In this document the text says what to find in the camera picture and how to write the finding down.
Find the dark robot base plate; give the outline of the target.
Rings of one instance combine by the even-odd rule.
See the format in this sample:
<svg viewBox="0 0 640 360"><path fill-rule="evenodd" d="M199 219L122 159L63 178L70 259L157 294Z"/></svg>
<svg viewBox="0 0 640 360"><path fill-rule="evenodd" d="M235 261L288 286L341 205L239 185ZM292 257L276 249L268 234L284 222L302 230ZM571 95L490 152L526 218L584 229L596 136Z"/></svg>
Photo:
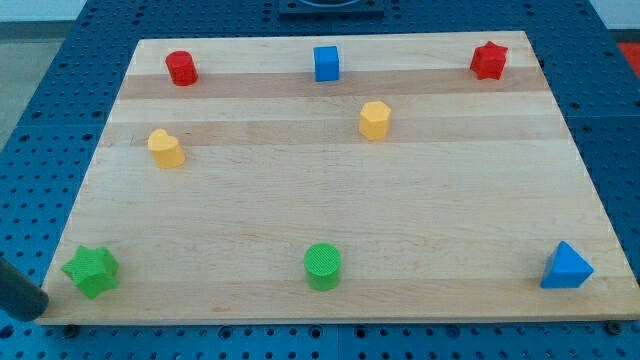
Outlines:
<svg viewBox="0 0 640 360"><path fill-rule="evenodd" d="M279 0L278 15L383 15L385 6L385 0Z"/></svg>

